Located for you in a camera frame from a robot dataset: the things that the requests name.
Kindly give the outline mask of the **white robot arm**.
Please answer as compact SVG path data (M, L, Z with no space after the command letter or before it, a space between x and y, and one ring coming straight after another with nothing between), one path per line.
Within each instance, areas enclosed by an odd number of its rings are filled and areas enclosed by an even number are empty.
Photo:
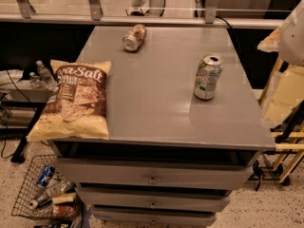
M257 49L277 52L283 61L304 66L304 0L300 1L280 27L258 44Z

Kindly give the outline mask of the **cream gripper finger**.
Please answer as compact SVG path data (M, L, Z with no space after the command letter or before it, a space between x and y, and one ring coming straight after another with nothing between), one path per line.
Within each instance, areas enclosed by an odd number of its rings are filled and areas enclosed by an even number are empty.
M265 39L263 39L258 45L257 49L264 52L278 52L278 40L281 27L273 30Z

